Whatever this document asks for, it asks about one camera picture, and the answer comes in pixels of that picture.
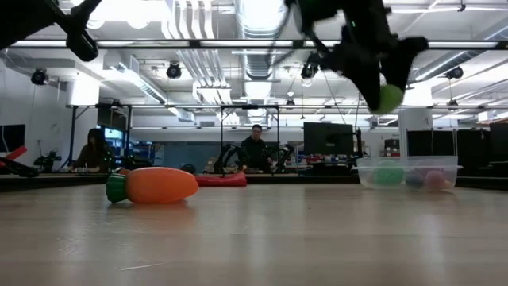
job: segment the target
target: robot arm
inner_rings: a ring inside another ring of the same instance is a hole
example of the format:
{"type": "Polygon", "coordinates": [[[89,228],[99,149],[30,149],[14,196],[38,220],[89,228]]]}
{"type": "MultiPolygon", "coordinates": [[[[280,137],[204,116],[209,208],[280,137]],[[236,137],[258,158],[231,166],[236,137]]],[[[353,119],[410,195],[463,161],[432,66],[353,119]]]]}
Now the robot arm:
{"type": "Polygon", "coordinates": [[[19,0],[10,3],[0,24],[9,27],[0,31],[0,50],[54,23],[67,33],[66,46],[83,61],[98,55],[95,41],[85,31],[92,12],[101,0],[85,0],[66,15],[55,0],[19,0]]]}

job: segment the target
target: wooden table surface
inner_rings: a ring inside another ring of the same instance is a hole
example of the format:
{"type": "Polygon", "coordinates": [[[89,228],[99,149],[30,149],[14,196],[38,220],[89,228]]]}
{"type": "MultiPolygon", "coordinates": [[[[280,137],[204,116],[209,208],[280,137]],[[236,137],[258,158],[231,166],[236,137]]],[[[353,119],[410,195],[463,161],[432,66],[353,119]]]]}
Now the wooden table surface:
{"type": "Polygon", "coordinates": [[[104,186],[0,193],[0,285],[508,285],[508,194],[203,188],[110,205],[104,186]]]}

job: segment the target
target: woman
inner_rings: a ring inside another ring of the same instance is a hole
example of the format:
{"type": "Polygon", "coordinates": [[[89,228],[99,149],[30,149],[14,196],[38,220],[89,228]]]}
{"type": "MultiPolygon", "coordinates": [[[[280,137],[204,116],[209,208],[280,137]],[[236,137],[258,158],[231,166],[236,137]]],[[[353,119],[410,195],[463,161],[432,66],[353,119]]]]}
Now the woman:
{"type": "Polygon", "coordinates": [[[111,162],[111,151],[107,145],[104,133],[100,129],[90,129],[88,143],[83,147],[79,158],[71,166],[76,168],[87,167],[88,172],[108,172],[111,162]]]}

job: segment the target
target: man in black jacket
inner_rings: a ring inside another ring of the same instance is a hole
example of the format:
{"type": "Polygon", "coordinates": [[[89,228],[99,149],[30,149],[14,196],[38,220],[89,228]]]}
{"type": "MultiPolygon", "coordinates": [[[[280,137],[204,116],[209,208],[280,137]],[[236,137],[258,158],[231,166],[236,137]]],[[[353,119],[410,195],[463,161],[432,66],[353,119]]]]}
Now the man in black jacket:
{"type": "Polygon", "coordinates": [[[248,161],[244,162],[244,170],[249,168],[258,168],[263,172],[270,172],[270,166],[273,160],[270,155],[264,153],[266,145],[261,140],[261,134],[263,133],[263,127],[259,124],[255,124],[252,127],[252,135],[241,142],[241,148],[248,154],[248,161]]]}

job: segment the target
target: red cushion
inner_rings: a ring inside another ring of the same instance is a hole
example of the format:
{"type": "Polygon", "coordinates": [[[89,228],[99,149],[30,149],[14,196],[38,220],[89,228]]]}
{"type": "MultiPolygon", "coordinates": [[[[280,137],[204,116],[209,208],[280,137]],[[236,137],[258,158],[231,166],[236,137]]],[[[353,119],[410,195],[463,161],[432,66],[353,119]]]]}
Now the red cushion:
{"type": "Polygon", "coordinates": [[[247,187],[247,178],[243,172],[225,178],[197,176],[196,181],[199,187],[247,187]]]}

